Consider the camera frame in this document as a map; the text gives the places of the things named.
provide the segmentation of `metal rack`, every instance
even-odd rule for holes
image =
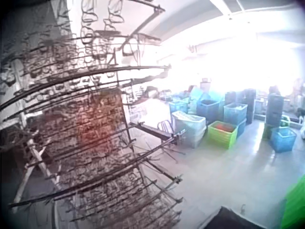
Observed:
[[[141,164],[145,162],[153,165],[150,156],[162,147],[176,143],[179,134],[164,135],[149,130],[164,142],[149,151],[135,153],[133,143],[136,139],[131,139],[129,130],[147,128],[142,123],[127,123],[122,101],[122,96],[127,94],[124,88],[165,78],[170,66],[120,67],[116,61],[116,52],[123,52],[131,38],[137,39],[138,47],[143,39],[158,41],[139,32],[165,10],[145,1],[130,1],[152,7],[153,14],[128,36],[121,35],[114,27],[116,23],[124,22],[120,15],[123,3],[117,1],[120,8],[112,9],[110,0],[109,18],[104,19],[103,31],[89,28],[89,21],[93,19],[82,19],[83,37],[72,38],[68,34],[49,40],[48,27],[38,48],[30,50],[29,41],[25,40],[22,53],[2,61],[1,70],[7,74],[7,80],[2,83],[15,87],[16,93],[0,105],[0,112],[17,104],[19,110],[5,121],[19,118],[20,124],[9,134],[7,145],[1,146],[1,150],[22,146],[28,160],[22,183],[9,206],[14,212],[19,206],[42,201],[54,203],[56,211],[57,202],[64,201],[69,208],[66,212],[74,212],[71,223],[87,220],[92,228],[171,228],[179,222],[181,212],[176,212],[174,207],[182,198],[176,199],[167,191],[182,179],[164,173],[171,183],[161,187],[157,180],[150,180],[141,170]],[[83,15],[98,20],[94,4],[87,9],[82,5],[81,10]],[[60,29],[67,31],[66,23]],[[112,42],[117,37],[123,37],[125,41],[115,49]],[[76,45],[77,40],[82,41],[83,47]],[[18,71],[17,61],[22,63],[23,74]],[[141,79],[119,79],[119,71],[149,68],[164,69],[164,72]],[[37,111],[42,115],[29,122],[27,115]],[[54,191],[21,200],[36,166],[43,172],[44,179],[52,181]]]

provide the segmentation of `blue plastic bin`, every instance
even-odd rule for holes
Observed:
[[[278,112],[267,111],[265,123],[274,127],[279,127],[281,124],[281,119],[282,119],[282,112],[278,113]]]
[[[289,127],[272,129],[270,145],[276,153],[292,151],[296,139],[296,133]]]
[[[224,100],[219,102],[219,109],[218,109],[218,121],[224,121]]]
[[[242,123],[240,123],[238,125],[238,130],[237,130],[237,137],[239,137],[240,135],[242,135],[242,133],[244,132],[244,129],[246,127],[246,119],[242,121]]]
[[[187,113],[188,108],[187,108],[187,102],[185,101],[174,101],[174,102],[170,102],[169,106],[170,106],[170,113],[173,113],[175,111],[183,111],[185,113]]]
[[[247,118],[247,106],[237,103],[224,106],[224,122],[239,125]]]
[[[197,102],[196,113],[205,117],[208,123],[213,123],[218,118],[219,102],[214,100],[201,100]]]

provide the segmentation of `green plastic crate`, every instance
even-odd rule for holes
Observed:
[[[273,129],[273,128],[274,128],[274,126],[265,124],[264,132],[263,132],[263,139],[270,140],[271,134],[272,134],[271,129]]]
[[[286,206],[281,228],[305,223],[305,175],[286,195]]]
[[[217,129],[215,127],[218,124],[222,124],[227,127],[232,127],[234,130],[233,132],[227,132],[224,130]],[[220,121],[213,122],[208,126],[208,140],[212,143],[215,143],[219,146],[229,149],[234,145],[236,141],[237,130],[238,128],[236,125],[223,123]]]

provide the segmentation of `ceiling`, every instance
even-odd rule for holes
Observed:
[[[236,0],[224,0],[231,13],[242,9]],[[280,7],[294,2],[293,0],[239,0],[245,10]],[[152,4],[160,5],[166,11],[145,26],[141,32],[161,38],[163,41],[194,25],[222,16],[227,13],[223,0],[153,0]],[[91,26],[96,30],[103,30],[103,19],[108,17],[108,1],[96,1],[95,13],[99,21]],[[81,0],[67,0],[72,32],[80,34],[81,29]],[[125,23],[115,27],[122,34],[130,34],[151,14],[153,8],[130,0],[123,0],[121,15]]]

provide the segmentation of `concrete floor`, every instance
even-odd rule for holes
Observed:
[[[166,107],[153,102],[149,105],[150,116],[143,120],[156,127],[162,117],[164,120],[162,110]],[[276,154],[262,140],[263,130],[264,123],[254,120],[230,150],[211,145],[203,137],[197,149],[176,148],[185,152],[185,156],[171,153],[177,164],[166,154],[155,157],[160,159],[155,163],[173,176],[183,174],[183,182],[172,190],[178,198],[184,197],[184,202],[178,205],[183,212],[177,228],[197,228],[220,206],[241,213],[242,205],[247,219],[267,228],[279,228],[285,194],[305,174],[305,141],[299,135],[292,152]],[[136,131],[132,134],[137,138],[137,146],[149,148],[160,144],[151,135]],[[163,186],[170,183],[163,175],[143,168]]]

